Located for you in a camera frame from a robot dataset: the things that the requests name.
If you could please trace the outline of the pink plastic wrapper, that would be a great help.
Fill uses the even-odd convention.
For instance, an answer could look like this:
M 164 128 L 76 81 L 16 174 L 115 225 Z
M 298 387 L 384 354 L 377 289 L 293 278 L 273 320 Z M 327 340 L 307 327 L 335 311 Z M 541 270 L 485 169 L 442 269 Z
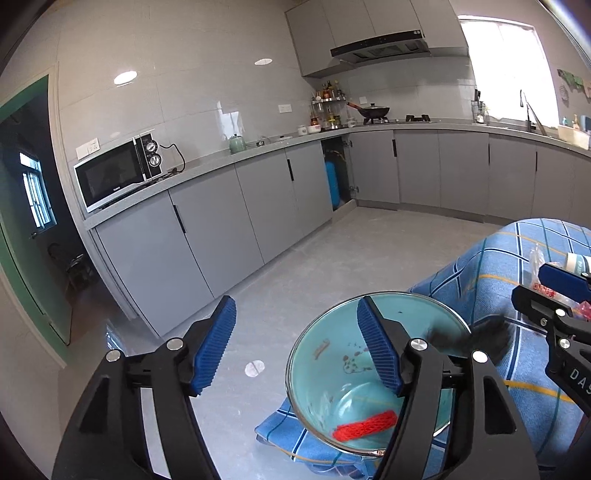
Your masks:
M 591 304 L 589 302 L 583 301 L 576 304 L 572 311 L 575 317 L 584 319 L 587 322 L 591 321 Z

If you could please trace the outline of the teal round trash bin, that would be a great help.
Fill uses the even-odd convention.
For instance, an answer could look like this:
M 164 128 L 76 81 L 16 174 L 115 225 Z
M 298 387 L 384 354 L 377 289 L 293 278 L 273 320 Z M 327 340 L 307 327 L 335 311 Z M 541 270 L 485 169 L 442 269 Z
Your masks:
M 458 339 L 470 332 L 464 319 L 443 303 L 415 293 L 370 294 L 380 312 L 399 322 L 412 338 L 438 328 Z M 385 387 L 358 327 L 359 299 L 339 303 L 308 324 L 287 359 L 287 398 L 305 429 L 342 452 L 378 457 L 394 433 L 341 442 L 332 437 L 339 426 L 362 422 L 386 411 L 401 412 L 404 400 Z

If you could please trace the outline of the grey lower kitchen cabinets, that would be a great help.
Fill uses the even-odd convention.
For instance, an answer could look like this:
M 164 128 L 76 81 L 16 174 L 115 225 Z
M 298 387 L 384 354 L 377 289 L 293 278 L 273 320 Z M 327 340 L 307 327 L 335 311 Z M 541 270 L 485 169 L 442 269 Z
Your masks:
M 589 149 L 562 140 L 446 125 L 301 137 L 191 162 L 88 213 L 132 314 L 164 335 L 327 224 L 331 150 L 363 206 L 590 222 Z

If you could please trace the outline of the grey kitchen cabinets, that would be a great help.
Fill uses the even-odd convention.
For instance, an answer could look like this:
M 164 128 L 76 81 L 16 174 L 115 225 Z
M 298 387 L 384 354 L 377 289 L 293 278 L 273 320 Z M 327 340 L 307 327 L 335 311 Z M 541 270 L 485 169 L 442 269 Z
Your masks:
M 191 162 L 88 213 L 132 314 L 164 335 L 327 224 L 331 150 L 363 206 L 590 222 L 589 149 L 562 140 L 446 125 L 301 137 Z
M 449 1 L 304 1 L 286 12 L 301 75 L 321 78 L 366 64 L 427 56 L 466 56 L 468 44 Z M 332 58 L 332 48 L 363 39 L 421 30 L 429 55 L 360 64 Z

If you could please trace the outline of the black fuzzy scrap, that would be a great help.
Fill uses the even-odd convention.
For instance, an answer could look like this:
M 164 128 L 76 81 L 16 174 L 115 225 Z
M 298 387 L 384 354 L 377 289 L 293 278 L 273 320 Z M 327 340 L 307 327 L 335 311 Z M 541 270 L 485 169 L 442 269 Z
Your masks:
M 503 317 L 492 316 L 474 325 L 470 333 L 458 336 L 441 328 L 431 328 L 425 340 L 440 352 L 469 357 L 475 351 L 484 352 L 498 366 L 513 345 L 514 328 Z

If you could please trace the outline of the blue plaid tablecloth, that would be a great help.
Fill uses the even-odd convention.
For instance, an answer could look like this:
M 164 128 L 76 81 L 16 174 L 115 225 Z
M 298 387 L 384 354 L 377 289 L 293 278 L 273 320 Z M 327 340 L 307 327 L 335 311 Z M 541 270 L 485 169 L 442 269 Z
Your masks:
M 488 317 L 511 324 L 509 351 L 497 367 L 520 411 L 536 452 L 542 479 L 568 458 L 588 420 L 545 374 L 548 346 L 543 333 L 511 304 L 518 283 L 530 284 L 542 256 L 564 265 L 569 254 L 589 257 L 578 266 L 590 272 L 590 229 L 558 219 L 511 223 L 479 241 L 454 262 L 408 292 L 432 297 L 460 314 L 469 327 Z M 297 419 L 287 398 L 256 427 L 256 440 L 290 455 L 317 474 L 372 479 L 379 462 L 339 452 L 315 438 Z

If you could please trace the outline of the red knitted scrap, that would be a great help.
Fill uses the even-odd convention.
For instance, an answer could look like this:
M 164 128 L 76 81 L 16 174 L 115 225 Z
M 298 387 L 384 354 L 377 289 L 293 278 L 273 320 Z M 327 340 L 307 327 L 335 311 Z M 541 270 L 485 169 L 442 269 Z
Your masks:
M 394 410 L 370 416 L 366 420 L 342 424 L 332 432 L 332 438 L 339 442 L 358 440 L 376 435 L 394 427 L 398 422 L 398 415 Z

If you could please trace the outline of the white plastic basin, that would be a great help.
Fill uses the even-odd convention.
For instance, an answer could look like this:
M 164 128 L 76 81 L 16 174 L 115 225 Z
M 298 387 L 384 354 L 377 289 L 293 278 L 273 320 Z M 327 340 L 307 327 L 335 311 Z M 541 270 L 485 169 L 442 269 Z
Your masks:
M 590 145 L 590 135 L 580 129 L 575 129 L 569 126 L 558 126 L 559 139 L 576 146 L 583 150 L 588 150 Z

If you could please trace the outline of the utensil holder jar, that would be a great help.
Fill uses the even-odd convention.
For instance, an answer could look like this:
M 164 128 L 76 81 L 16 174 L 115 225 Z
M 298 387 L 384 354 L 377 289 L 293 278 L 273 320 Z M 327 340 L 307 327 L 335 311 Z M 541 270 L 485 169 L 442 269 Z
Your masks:
M 486 104 L 481 100 L 481 91 L 474 90 L 474 97 L 471 101 L 473 121 L 477 124 L 489 124 L 489 115 Z

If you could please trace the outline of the gas stove burner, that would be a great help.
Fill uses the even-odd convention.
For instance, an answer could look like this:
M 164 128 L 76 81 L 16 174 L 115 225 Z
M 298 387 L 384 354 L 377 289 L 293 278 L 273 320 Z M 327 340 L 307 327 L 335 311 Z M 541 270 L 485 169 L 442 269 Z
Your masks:
M 373 118 L 365 118 L 363 119 L 363 124 L 365 125 L 374 125 L 374 124 L 389 124 L 389 123 L 430 123 L 431 117 L 428 114 L 422 115 L 411 115 L 408 114 L 404 119 L 389 119 L 387 116 L 381 117 L 373 117 Z

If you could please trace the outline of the blue water filter tank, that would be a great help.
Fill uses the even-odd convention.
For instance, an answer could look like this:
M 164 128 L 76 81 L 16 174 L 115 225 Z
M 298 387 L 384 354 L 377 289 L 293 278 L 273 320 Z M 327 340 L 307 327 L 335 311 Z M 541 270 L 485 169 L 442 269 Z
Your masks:
M 341 194 L 339 193 L 339 180 L 335 163 L 325 160 L 325 173 L 329 183 L 329 196 L 331 196 L 332 210 L 337 210 L 341 205 Z

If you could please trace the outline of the black wok pan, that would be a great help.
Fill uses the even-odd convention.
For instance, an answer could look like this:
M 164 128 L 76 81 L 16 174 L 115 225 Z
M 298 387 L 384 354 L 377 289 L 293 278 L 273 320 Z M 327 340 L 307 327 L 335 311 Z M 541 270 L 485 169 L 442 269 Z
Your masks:
M 349 107 L 355 109 L 363 116 L 365 123 L 373 122 L 376 119 L 384 119 L 388 116 L 389 107 L 376 106 L 374 103 L 370 106 L 363 107 L 353 102 L 346 103 Z

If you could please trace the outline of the white microwave oven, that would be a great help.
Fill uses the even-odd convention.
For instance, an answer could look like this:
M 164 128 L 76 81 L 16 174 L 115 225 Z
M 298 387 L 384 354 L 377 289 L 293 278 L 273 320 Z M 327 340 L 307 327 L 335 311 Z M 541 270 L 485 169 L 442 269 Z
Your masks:
M 73 167 L 85 210 L 90 213 L 163 175 L 159 144 L 150 132 Z

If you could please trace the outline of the spice rack with bottles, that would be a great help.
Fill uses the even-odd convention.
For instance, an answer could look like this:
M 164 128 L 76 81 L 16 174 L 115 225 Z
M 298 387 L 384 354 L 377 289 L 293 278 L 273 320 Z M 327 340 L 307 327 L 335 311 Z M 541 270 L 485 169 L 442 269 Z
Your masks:
M 311 97 L 310 125 L 322 131 L 344 128 L 346 120 L 346 93 L 338 80 L 327 81 Z

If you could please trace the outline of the black range hood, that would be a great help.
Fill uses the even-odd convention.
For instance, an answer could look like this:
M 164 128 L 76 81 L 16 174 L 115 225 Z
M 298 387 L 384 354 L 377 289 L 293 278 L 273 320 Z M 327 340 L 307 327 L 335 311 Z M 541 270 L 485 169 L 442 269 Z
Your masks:
M 332 48 L 332 58 L 349 64 L 429 55 L 430 49 L 421 30 L 394 32 Z

